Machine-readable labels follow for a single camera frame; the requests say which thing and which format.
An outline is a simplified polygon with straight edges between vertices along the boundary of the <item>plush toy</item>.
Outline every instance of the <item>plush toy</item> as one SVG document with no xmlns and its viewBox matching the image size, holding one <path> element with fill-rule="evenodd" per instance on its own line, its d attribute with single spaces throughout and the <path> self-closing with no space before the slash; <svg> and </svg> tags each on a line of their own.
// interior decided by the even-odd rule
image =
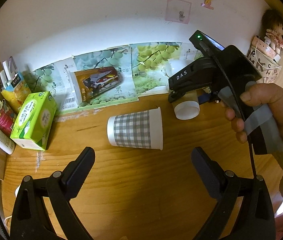
<svg viewBox="0 0 283 240">
<path fill-rule="evenodd" d="M 276 10 L 267 10 L 262 17 L 262 29 L 265 43 L 269 45 L 277 55 L 283 49 L 283 18 Z"/>
</svg>

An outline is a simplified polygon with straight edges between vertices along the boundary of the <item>green tissue box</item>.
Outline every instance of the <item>green tissue box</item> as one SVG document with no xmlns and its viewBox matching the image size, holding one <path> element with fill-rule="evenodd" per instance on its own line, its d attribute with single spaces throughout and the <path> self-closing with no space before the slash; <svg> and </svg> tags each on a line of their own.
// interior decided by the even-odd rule
<svg viewBox="0 0 283 240">
<path fill-rule="evenodd" d="M 25 149 L 46 150 L 57 104 L 50 92 L 29 94 L 22 105 L 10 138 Z"/>
</svg>

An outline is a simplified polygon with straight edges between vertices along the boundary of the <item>red can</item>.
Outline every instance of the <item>red can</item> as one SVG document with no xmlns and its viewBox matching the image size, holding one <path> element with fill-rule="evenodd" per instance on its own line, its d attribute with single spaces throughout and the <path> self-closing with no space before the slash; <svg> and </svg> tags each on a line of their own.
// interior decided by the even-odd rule
<svg viewBox="0 0 283 240">
<path fill-rule="evenodd" d="M 0 110 L 0 130 L 10 137 L 17 116 L 14 114 L 10 106 L 3 100 L 3 107 Z"/>
</svg>

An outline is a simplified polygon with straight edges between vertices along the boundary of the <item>barcode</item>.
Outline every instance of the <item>barcode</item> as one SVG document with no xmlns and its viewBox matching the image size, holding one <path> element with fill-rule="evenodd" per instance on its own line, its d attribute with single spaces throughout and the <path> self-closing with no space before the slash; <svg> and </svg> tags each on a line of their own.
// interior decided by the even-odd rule
<svg viewBox="0 0 283 240">
<path fill-rule="evenodd" d="M 67 99 L 65 100 L 65 104 L 72 103 L 72 102 L 74 102 L 74 101 L 75 101 L 75 98 L 67 98 Z"/>
<path fill-rule="evenodd" d="M 68 105 L 68 106 L 63 106 L 62 109 L 68 109 L 68 108 L 75 108 L 76 105 L 72 104 L 72 105 Z"/>
</svg>

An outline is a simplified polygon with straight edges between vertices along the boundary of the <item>wooden table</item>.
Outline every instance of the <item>wooden table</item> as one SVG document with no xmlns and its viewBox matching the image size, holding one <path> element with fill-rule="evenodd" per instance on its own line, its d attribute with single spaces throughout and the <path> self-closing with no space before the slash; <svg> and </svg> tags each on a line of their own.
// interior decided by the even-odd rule
<svg viewBox="0 0 283 240">
<path fill-rule="evenodd" d="M 106 126 L 110 116 L 158 106 L 163 118 L 163 151 L 109 144 Z M 16 147 L 8 157 L 2 186 L 5 216 L 12 213 L 14 192 L 24 176 L 38 179 L 62 171 L 86 146 L 95 150 L 96 162 L 78 197 L 70 203 L 96 240 L 192 239 L 216 203 L 192 166 L 190 153 L 196 146 L 201 146 L 224 170 L 252 178 L 248 145 L 236 141 L 220 104 L 201 105 L 199 116 L 181 121 L 175 118 L 167 95 L 155 95 L 79 112 L 58 121 L 52 125 L 47 151 L 40 155 Z M 276 209 L 282 200 L 282 171 L 271 155 L 255 156 L 255 160 L 257 173 L 264 176 Z M 49 200 L 45 202 L 56 232 L 64 237 Z M 239 206 L 240 200 L 224 235 L 230 232 Z"/>
</svg>

